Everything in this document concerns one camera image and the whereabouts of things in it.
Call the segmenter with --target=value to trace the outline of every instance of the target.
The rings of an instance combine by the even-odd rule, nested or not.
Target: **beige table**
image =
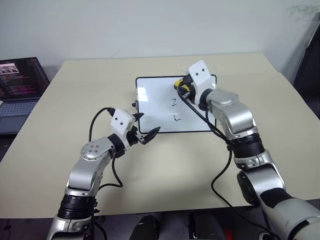
[[[106,106],[134,113],[135,78],[184,74],[204,60],[218,85],[252,110],[287,191],[320,197],[320,124],[289,82],[261,53],[160,58],[68,60],[35,106],[0,163],[0,218],[50,218],[60,206],[69,173],[88,141],[90,122]],[[92,138],[110,134],[103,113]],[[210,182],[226,164],[225,144],[212,133],[164,133],[117,159],[124,187],[98,193],[100,214],[224,207]],[[235,164],[216,183],[233,205],[247,205]],[[115,183],[111,166],[103,183]]]

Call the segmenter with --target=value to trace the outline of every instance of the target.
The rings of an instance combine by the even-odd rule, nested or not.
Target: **laptop screen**
[[[49,83],[36,57],[0,60],[2,100],[41,97]]]

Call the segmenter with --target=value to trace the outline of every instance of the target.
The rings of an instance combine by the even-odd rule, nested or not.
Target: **silver robot arm segment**
[[[221,123],[245,200],[261,206],[276,233],[284,240],[320,238],[320,211],[290,196],[285,183],[260,139],[253,114],[238,95],[217,89],[206,64],[198,61],[176,86],[201,110],[209,110]]]
[[[111,131],[108,137],[88,142],[80,152],[80,159],[73,167],[67,181],[64,197],[58,214],[54,217],[47,240],[89,239],[86,234],[95,213],[98,193],[105,167],[112,158],[119,158],[129,148],[140,142],[143,145],[152,140],[160,127],[147,135],[140,135],[134,123],[143,113],[131,115],[125,110],[108,108],[112,115]]]

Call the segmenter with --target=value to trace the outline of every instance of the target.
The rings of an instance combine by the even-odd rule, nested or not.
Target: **white wall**
[[[293,81],[319,0],[0,0],[0,59],[263,52]]]

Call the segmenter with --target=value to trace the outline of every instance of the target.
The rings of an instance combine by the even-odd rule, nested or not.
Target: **whiteboard frame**
[[[138,99],[138,79],[158,79],[158,78],[184,78],[186,75],[176,75],[176,76],[139,76],[135,79],[135,97],[137,106],[135,107],[137,112],[139,113],[139,99]],[[217,88],[217,76],[211,74],[215,78],[215,86]],[[214,117],[214,126],[217,126],[217,118]],[[147,132],[140,131],[140,120],[138,120],[138,130],[141,134],[147,134]],[[211,130],[203,130],[203,131],[162,131],[159,134],[170,134],[170,133],[202,133],[202,132],[211,132]]]

